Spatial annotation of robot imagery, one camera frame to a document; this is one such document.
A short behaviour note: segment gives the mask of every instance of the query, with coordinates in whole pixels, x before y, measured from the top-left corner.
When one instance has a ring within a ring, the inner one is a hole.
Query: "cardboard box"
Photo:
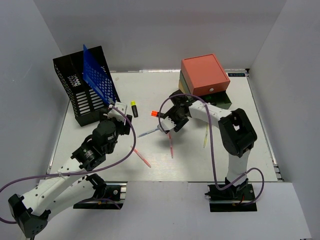
[[[214,54],[183,59],[181,71],[191,94],[196,96],[223,92],[230,83]]]

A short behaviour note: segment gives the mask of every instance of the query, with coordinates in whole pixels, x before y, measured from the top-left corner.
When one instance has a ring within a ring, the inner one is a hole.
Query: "white table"
[[[254,183],[255,192],[261,184]],[[128,182],[121,210],[66,209],[36,240],[299,240],[310,232],[292,183],[266,183],[257,212],[210,212],[201,182]]]
[[[120,100],[128,105],[128,113],[132,114],[130,102],[135,101],[139,113],[132,124],[138,134],[156,128],[158,119],[151,116],[152,110],[159,110],[161,103],[178,89],[179,72],[168,73],[113,73],[112,78]],[[258,140],[254,143],[248,168],[257,167],[262,170],[267,182],[276,182],[272,158],[259,120],[246,77],[230,77],[227,94],[232,101],[230,110],[242,108],[248,115]],[[165,111],[172,106],[165,106]],[[84,138],[92,133],[96,123],[80,127],[75,119],[72,105],[69,104],[62,132],[57,144],[51,173],[59,169],[76,150]],[[210,141],[203,148],[207,124],[191,119],[178,133],[172,133],[174,158],[171,159],[169,139],[161,132],[154,132],[137,139],[137,150],[148,160],[147,167],[133,153],[125,162],[100,172],[105,181],[213,181],[212,162],[210,158]],[[228,170],[228,153],[222,145],[220,132],[213,128],[214,155],[216,159],[217,178],[224,181]],[[99,166],[105,167],[124,157],[133,144],[133,135],[119,136],[114,153],[106,156],[106,161]],[[261,181],[258,172],[248,175],[251,182]]]

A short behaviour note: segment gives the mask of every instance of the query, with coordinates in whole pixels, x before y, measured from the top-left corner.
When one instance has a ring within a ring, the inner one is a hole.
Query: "cable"
[[[88,203],[88,202],[92,202],[92,201],[108,201],[110,203],[113,203],[119,210],[121,209],[121,207],[113,200],[109,199],[109,198],[88,198],[85,200],[80,201],[80,203]]]
[[[63,172],[63,173],[61,173],[61,175],[63,175],[63,176],[76,176],[76,175],[87,175],[87,174],[97,173],[97,172],[112,168],[112,167],[122,163],[124,160],[126,160],[133,153],[133,151],[134,151],[134,149],[136,147],[136,142],[137,142],[137,136],[136,136],[136,132],[134,130],[134,127],[133,127],[131,121],[129,120],[129,118],[127,118],[127,116],[124,115],[120,110],[118,110],[114,106],[112,106],[111,108],[114,109],[115,111],[117,111],[119,114],[121,114],[125,118],[125,120],[128,122],[130,128],[132,129],[132,134],[133,134],[133,145],[132,145],[132,147],[133,148],[130,150],[130,152],[124,158],[122,158],[121,160],[119,160],[119,161],[117,161],[117,162],[115,162],[113,164],[110,164],[108,166],[105,166],[105,167],[102,167],[102,168],[99,168],[99,169],[96,169],[96,170],[92,170],[92,171],[87,171],[87,172]],[[59,177],[59,176],[60,175],[58,173],[52,173],[52,174],[43,174],[43,175],[22,177],[22,178],[13,180],[13,181],[7,183],[6,185],[4,185],[2,188],[0,188],[0,193],[4,189],[9,187],[10,185],[18,183],[18,182],[31,180],[31,179],[43,179],[43,178],[48,178],[48,177],[56,178],[56,177]],[[5,224],[16,224],[15,221],[8,221],[8,220],[3,219],[2,217],[0,217],[0,222],[3,222]]]
[[[159,113],[161,113],[161,110],[163,108],[163,106],[165,105],[165,103],[174,98],[174,97],[179,97],[179,96],[190,96],[194,99],[197,99],[199,100],[201,103],[203,103],[204,107],[205,107],[205,110],[206,110],[206,114],[208,116],[208,123],[209,123],[209,135],[210,135],[210,150],[211,150],[211,161],[212,161],[212,170],[213,170],[213,178],[214,178],[214,184],[215,184],[215,187],[216,189],[222,191],[222,190],[225,190],[229,187],[231,187],[235,182],[237,182],[239,179],[241,179],[243,176],[245,176],[246,174],[250,173],[252,170],[257,170],[260,174],[261,174],[261,178],[262,178],[262,186],[261,186],[261,190],[259,192],[259,194],[257,195],[257,197],[246,203],[245,205],[249,205],[249,204],[252,204],[254,203],[259,197],[260,195],[262,194],[262,191],[264,190],[264,186],[265,186],[265,177],[264,177],[264,174],[262,173],[262,171],[256,167],[252,167],[250,168],[248,171],[242,173],[240,176],[238,176],[235,180],[233,180],[232,182],[230,182],[229,184],[223,186],[223,187],[219,187],[219,184],[218,184],[218,179],[217,179],[217,172],[216,172],[216,164],[215,164],[215,154],[214,154],[214,138],[213,138],[213,133],[212,133],[212,122],[211,122],[211,117],[210,117],[210,113],[209,113],[209,108],[208,108],[208,105],[207,103],[202,100],[200,97],[198,96],[195,96],[195,95],[192,95],[192,94],[186,94],[186,93],[179,93],[179,94],[176,94],[176,95],[172,95],[170,97],[168,97],[166,100],[164,100],[164,102],[161,104],[160,106],[160,109],[159,109]],[[165,133],[166,131],[164,130],[164,128],[162,127],[161,125],[161,121],[160,121],[161,117],[160,115],[158,116],[158,122],[159,122],[159,126],[160,128],[162,129],[162,131]]]

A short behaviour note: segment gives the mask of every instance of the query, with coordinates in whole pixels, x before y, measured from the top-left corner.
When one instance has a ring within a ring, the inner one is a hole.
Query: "pink pencil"
[[[139,158],[141,158],[142,161],[144,161],[144,163],[151,168],[150,163],[148,163],[148,161],[140,154],[140,152],[137,151],[137,149],[133,149],[133,151],[138,155]]]
[[[171,139],[171,135],[170,132],[168,132],[168,137],[169,137],[169,142],[170,142],[170,152],[171,152],[171,158],[174,158],[174,148],[172,147],[172,139]]]

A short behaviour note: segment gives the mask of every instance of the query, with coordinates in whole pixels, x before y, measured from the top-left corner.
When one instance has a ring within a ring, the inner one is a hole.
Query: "white wall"
[[[0,1],[0,185],[46,173],[67,107],[52,59],[61,52],[32,0]],[[0,215],[12,220],[8,198],[36,181],[1,193]],[[16,240],[18,225],[0,222],[0,239]]]
[[[63,54],[102,45],[111,70],[180,68],[216,53],[249,68],[286,0],[34,0]]]
[[[315,240],[320,240],[319,9],[318,0],[288,0],[250,70],[280,171],[293,182]]]

